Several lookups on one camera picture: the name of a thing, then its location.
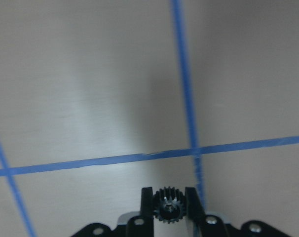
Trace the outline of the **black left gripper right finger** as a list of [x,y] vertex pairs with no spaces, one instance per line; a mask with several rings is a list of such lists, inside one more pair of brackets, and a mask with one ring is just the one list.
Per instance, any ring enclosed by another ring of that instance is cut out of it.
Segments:
[[216,215],[206,214],[195,188],[185,188],[186,217],[193,237],[225,237],[226,228]]

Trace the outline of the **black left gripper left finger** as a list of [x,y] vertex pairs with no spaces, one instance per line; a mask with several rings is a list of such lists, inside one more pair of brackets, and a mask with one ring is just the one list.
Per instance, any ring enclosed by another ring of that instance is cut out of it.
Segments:
[[142,188],[139,214],[129,219],[126,225],[127,237],[153,237],[153,190],[152,187]]

